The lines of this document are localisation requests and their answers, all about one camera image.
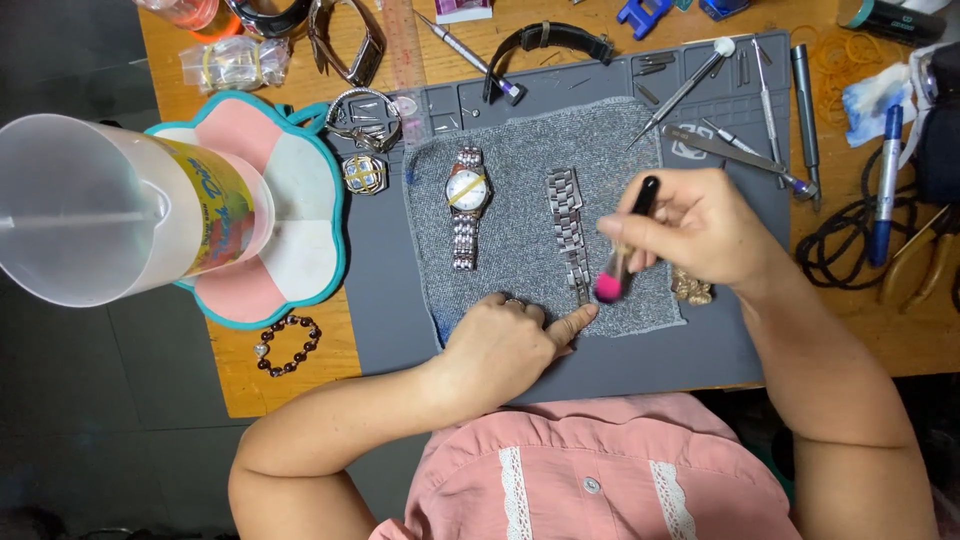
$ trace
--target watch dial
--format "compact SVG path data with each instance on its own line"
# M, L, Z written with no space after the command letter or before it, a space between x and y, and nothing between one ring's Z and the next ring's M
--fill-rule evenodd
M451 176L450 179L446 181L446 200L449 201L457 193L466 189L468 185L473 184L479 176L480 175L473 171L460 171ZM464 193L452 206L460 211L476 210L480 208L480 205L483 204L486 198L487 182L483 181L472 187L467 193Z

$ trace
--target blue tool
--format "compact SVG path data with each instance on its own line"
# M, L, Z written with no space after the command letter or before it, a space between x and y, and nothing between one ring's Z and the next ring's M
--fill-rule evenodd
M634 39L640 40L650 32L670 6L673 6L670 0L627 0L620 13L616 14L616 22L630 23L630 26L634 27Z
M880 186L876 191L874 233L870 238L867 258L871 266L883 266L890 243L890 220L897 195L897 171L900 161L900 135L903 132L903 107L887 110L887 129L883 134L883 161L880 162Z
M700 9L714 21L736 15L750 7L749 0L700 0Z

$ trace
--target black watch strap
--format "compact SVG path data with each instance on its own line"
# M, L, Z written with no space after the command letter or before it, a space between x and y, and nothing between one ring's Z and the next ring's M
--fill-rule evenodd
M263 37L281 37L288 34L306 20L310 11L310 0L294 0L289 8L272 15L258 12L251 0L227 0L227 5L243 23L244 28Z
M485 103L493 101L491 92L496 85L493 84L493 71L496 69L496 63L500 61L507 51L514 47L521 47L524 51L549 46L567 47L582 51L590 55L594 60L600 61L604 65L609 65L613 58L613 44L607 41L606 35L594 36L583 28L566 24L563 22L550 22L545 20L517 30L500 43L490 59L490 66L487 68L487 80L483 85L483 100Z

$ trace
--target plastic bag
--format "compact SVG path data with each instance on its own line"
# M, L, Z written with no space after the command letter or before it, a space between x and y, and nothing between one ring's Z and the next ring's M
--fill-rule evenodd
M201 93L214 90L256 90L280 86L290 63L289 40L224 37L180 52L183 82Z

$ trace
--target pot holder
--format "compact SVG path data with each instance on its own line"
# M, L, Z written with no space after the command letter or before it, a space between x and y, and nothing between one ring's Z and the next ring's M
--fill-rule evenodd
M276 225L259 255L177 282L217 323L237 330L264 328L293 307L322 302L340 284L347 260L344 188L339 164L317 137L326 110L318 103L293 112L245 92L224 91L193 120L146 131L238 156L263 175L273 194Z

